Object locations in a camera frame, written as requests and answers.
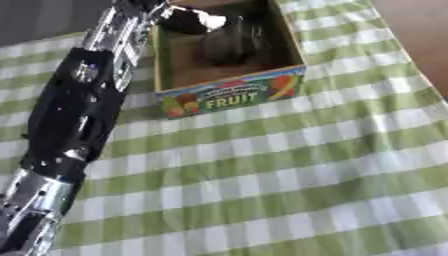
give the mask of table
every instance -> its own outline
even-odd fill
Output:
[[[279,0],[302,40],[300,96],[151,118],[152,58],[51,256],[448,253],[448,108],[367,0]],[[0,181],[80,35],[0,49]]]
[[[444,0],[373,0],[392,31],[429,80],[448,97],[448,16]]]

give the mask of green gingham tablecloth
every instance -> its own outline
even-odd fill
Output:
[[[309,66],[300,96],[151,119],[147,54],[51,256],[448,255],[441,96],[367,0],[279,3]],[[0,49],[2,181],[79,38]]]

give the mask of silver metal part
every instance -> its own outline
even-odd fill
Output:
[[[15,221],[19,221],[20,215],[27,213],[30,209],[42,212],[62,212],[67,198],[74,189],[73,184],[20,169],[6,189],[4,198],[0,200],[4,213],[14,216],[10,221],[8,232],[14,228]]]
[[[73,184],[18,170],[0,200],[0,225],[6,230],[6,234],[0,235],[0,246],[17,232],[27,216],[41,216],[20,250],[23,254],[17,255],[45,255],[59,230],[61,213],[75,189]]]
[[[81,45],[89,51],[107,50],[113,53],[113,77],[115,87],[120,92],[126,90],[131,81],[132,70],[136,68],[145,48],[150,27],[169,8],[168,2],[163,2],[150,12],[129,11],[121,4],[122,1],[114,2],[114,6],[103,13],[97,26],[86,34]],[[71,76],[82,83],[92,82],[98,74],[98,67],[86,62],[79,63],[71,72]],[[109,85],[103,83],[99,86],[105,88]],[[87,122],[87,119],[83,120],[81,125]],[[71,149],[64,154],[80,161],[85,161],[87,155],[84,148]],[[44,256],[53,243],[62,214],[65,214],[76,190],[75,184],[19,169],[4,196],[0,197],[0,249],[4,250],[1,256]],[[17,236],[13,235],[17,234],[23,240],[10,249],[8,246],[17,241]]]
[[[151,12],[131,13],[117,3],[101,16],[100,23],[85,36],[82,47],[90,51],[109,50],[114,54],[114,80],[118,91],[124,91],[132,70],[148,40],[151,25],[169,8],[167,2],[155,6]]]
[[[84,61],[73,71],[72,76],[81,83],[90,83],[98,76],[99,70],[95,65]]]

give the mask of fruit box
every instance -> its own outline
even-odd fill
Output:
[[[243,64],[214,66],[195,54],[202,36],[157,27],[153,32],[155,92],[166,117],[191,116],[296,95],[306,67],[297,38],[275,0],[181,0],[174,4],[205,10],[223,7],[242,15],[256,9],[263,14],[261,26],[270,47]]]

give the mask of fruit illustration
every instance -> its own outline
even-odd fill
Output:
[[[276,89],[274,89],[274,88],[272,88],[272,87],[268,87],[268,89],[266,90],[266,95],[267,95],[268,97],[270,97],[270,96],[276,94],[277,92],[278,92],[278,91],[277,91]]]
[[[167,113],[169,117],[181,117],[185,111],[182,108],[171,108]]]
[[[268,100],[277,100],[284,96],[294,96],[294,87],[299,81],[298,76],[279,76],[272,81],[272,88],[276,93],[269,96]]]
[[[179,102],[177,102],[175,98],[169,96],[163,99],[162,109],[169,117],[180,117],[185,113]]]
[[[272,80],[272,87],[281,90],[285,87],[291,80],[291,76],[278,76]]]
[[[199,111],[199,103],[196,101],[196,94],[185,93],[177,96],[176,100],[186,112],[196,113]]]
[[[176,97],[177,102],[181,105],[185,105],[185,103],[196,101],[196,94],[193,93],[185,93]]]
[[[196,101],[188,102],[184,105],[185,110],[189,112],[198,112],[199,111],[199,103]]]

